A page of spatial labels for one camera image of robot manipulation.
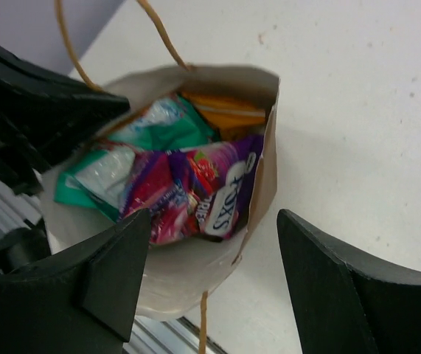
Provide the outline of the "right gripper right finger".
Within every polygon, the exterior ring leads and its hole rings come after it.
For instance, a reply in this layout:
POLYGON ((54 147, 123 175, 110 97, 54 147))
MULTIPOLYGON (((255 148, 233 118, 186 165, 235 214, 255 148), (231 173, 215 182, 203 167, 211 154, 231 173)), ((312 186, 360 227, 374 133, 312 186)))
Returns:
POLYGON ((288 209, 276 224, 303 353, 421 353, 421 271, 362 251, 288 209))

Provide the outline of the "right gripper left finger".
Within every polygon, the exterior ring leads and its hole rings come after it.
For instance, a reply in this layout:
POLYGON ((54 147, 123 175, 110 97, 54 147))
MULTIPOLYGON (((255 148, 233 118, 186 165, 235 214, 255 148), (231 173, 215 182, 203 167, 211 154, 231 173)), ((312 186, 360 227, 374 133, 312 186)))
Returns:
POLYGON ((121 353, 150 238, 141 209, 74 246, 0 274, 0 353, 121 353))

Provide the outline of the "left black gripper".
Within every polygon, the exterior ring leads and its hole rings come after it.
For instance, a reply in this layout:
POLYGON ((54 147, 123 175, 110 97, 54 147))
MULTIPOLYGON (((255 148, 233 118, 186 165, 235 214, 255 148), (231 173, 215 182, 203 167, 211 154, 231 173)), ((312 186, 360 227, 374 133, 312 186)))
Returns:
POLYGON ((9 67, 0 62, 0 181, 14 195, 37 195, 43 187, 36 170, 66 160, 130 105, 124 97, 95 91, 16 56, 10 62, 21 87, 14 86, 9 67), (10 117, 1 107, 9 99, 10 117))

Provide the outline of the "teal candy bag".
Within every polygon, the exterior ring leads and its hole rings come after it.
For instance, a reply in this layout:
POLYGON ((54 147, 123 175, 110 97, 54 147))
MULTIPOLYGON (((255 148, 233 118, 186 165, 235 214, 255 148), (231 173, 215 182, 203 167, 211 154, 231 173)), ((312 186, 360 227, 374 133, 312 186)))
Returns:
POLYGON ((190 101, 169 94, 152 103, 137 119, 108 133, 62 172, 54 201, 101 211, 116 221, 126 178, 139 153, 193 148, 217 134, 190 101))

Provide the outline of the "purple Fox's candy bag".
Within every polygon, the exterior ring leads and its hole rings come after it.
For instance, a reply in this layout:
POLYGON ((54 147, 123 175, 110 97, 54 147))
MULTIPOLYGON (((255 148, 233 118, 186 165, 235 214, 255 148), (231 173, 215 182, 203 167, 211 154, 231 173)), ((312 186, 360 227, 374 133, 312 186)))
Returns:
POLYGON ((248 208, 262 148, 263 137, 253 134, 233 142, 139 152, 119 216, 148 209, 152 245, 197 235, 229 238, 248 208))

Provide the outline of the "orange Kettle chips bag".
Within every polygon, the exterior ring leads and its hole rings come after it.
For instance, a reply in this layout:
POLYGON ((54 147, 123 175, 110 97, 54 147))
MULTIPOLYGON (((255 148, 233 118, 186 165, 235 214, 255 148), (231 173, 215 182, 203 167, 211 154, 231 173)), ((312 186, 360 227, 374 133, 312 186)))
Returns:
POLYGON ((188 91, 182 91, 181 96, 194 106, 223 141, 242 139, 265 124, 265 110, 247 100, 188 91))

